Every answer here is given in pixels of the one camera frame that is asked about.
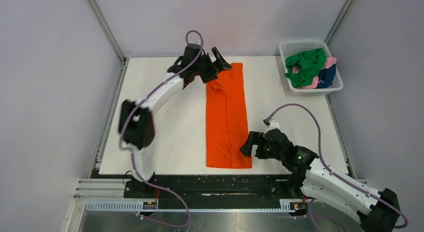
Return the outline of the orange t-shirt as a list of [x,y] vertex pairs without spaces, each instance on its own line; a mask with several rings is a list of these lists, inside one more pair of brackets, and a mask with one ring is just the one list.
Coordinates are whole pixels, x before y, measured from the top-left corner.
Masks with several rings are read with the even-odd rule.
[[206,166],[220,169],[250,169],[252,159],[240,148],[249,136],[242,63],[232,63],[206,84]]

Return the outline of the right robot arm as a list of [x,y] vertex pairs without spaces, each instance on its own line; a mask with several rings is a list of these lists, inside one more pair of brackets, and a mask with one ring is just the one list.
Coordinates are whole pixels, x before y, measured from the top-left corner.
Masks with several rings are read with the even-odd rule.
[[365,232],[391,232],[400,217],[397,195],[386,188],[371,188],[325,164],[314,151],[293,144],[279,123],[265,121],[265,131],[250,131],[239,151],[258,159],[275,159],[290,171],[287,193],[320,200],[358,222]]

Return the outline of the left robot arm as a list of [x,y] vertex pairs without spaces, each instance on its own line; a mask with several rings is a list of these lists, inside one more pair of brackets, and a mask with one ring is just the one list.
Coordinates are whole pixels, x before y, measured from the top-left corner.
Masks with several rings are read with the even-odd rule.
[[152,196],[155,184],[150,179],[155,173],[153,155],[147,147],[155,138],[154,116],[174,95],[184,90],[196,77],[204,84],[218,79],[222,71],[232,66],[216,47],[211,49],[215,60],[199,44],[189,43],[176,61],[166,70],[160,82],[144,98],[126,99],[121,103],[118,122],[118,147],[129,151],[132,177],[138,182],[136,191],[144,198]]

